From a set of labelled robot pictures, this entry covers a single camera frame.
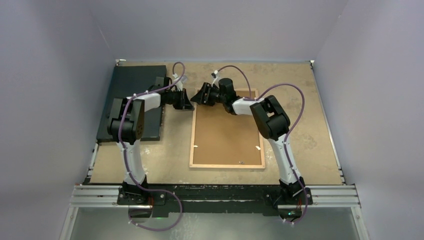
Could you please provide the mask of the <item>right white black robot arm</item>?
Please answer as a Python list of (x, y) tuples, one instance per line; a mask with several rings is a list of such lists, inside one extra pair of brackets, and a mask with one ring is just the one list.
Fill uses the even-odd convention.
[(218, 85), (205, 82), (190, 101), (204, 106), (222, 104), (229, 114), (252, 116), (259, 133), (268, 140), (273, 150), (282, 200), (292, 204), (300, 198), (301, 193), (308, 195), (290, 146), (290, 118), (274, 95), (255, 99), (241, 97), (236, 93), (233, 81), (222, 78)]

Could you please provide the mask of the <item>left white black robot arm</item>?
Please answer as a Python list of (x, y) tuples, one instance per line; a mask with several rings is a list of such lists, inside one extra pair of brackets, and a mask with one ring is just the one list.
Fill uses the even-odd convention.
[(152, 85), (142, 93), (112, 101), (107, 132), (119, 147), (125, 166), (121, 196), (130, 197), (138, 205), (149, 199), (147, 175), (140, 153), (145, 113), (164, 105), (171, 105), (176, 110), (194, 110), (183, 87), (186, 81), (186, 75), (175, 73), (172, 78), (164, 78), (163, 84)]

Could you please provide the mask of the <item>black flat box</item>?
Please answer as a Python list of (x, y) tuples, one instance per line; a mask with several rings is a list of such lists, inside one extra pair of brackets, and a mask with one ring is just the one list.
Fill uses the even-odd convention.
[[(107, 132), (107, 125), (115, 98), (124, 98), (134, 93), (144, 92), (155, 84), (156, 77), (166, 76), (167, 68), (165, 65), (115, 66), (97, 130), (97, 142), (107, 143), (113, 141), (112, 136)], [(162, 107), (151, 109), (145, 113), (141, 141), (160, 140), (162, 116)]]

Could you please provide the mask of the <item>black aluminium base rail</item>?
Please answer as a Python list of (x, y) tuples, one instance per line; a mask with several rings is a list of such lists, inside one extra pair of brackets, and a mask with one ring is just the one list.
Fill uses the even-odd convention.
[(155, 184), (158, 192), (125, 194), (119, 185), (77, 185), (70, 207), (142, 210), (154, 218), (170, 213), (262, 214), (297, 218), (314, 208), (357, 208), (353, 185), (312, 185), (307, 193), (283, 197), (279, 185)]

